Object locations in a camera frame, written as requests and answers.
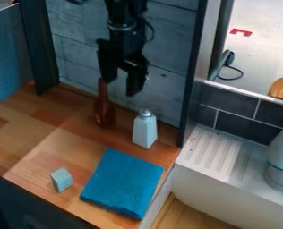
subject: blue cloth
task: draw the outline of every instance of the blue cloth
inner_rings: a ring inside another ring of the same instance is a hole
[[[80,198],[141,220],[162,173],[161,166],[108,149]]]

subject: light blue block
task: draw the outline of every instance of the light blue block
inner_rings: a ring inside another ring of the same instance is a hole
[[[73,186],[73,178],[65,167],[62,167],[51,174],[52,182],[58,192]]]

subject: dark tile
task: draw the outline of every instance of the dark tile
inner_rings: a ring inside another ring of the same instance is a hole
[[[262,101],[255,119],[283,127],[283,105]]]
[[[204,85],[202,89],[202,104],[249,118],[253,118],[257,102],[257,98],[247,97],[209,85]]]
[[[206,106],[199,106],[198,123],[213,128],[215,122],[215,116],[216,116],[215,109]]]
[[[219,111],[216,129],[269,145],[281,129]]]

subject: white floor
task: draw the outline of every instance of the white floor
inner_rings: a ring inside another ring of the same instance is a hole
[[[241,69],[244,77],[236,81],[215,82],[267,95],[271,83],[283,77],[283,0],[235,0],[225,49],[236,53],[232,66]]]

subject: white canister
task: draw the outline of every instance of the white canister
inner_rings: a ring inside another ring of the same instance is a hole
[[[149,109],[142,109],[134,119],[133,143],[150,148],[158,137],[157,118]]]

